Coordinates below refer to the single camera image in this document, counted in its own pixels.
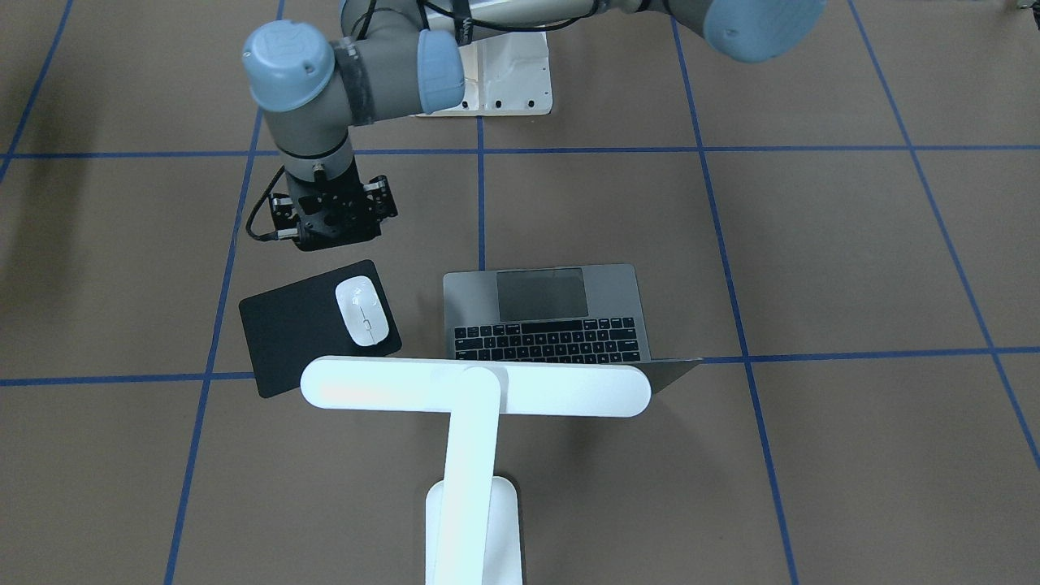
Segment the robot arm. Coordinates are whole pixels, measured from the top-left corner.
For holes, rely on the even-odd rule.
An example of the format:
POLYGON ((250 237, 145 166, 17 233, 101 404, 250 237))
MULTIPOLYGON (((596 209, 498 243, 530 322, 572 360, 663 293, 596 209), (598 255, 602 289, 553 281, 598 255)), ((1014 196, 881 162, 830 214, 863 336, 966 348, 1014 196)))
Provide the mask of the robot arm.
POLYGON ((463 104, 461 48, 548 33, 608 11, 660 12, 740 63, 791 50, 824 1, 343 1, 342 36, 290 19, 263 24, 241 50, 250 96, 275 141, 288 193, 267 185, 249 212, 254 241, 301 251, 374 240, 397 215, 388 179, 361 181, 353 127, 463 104))

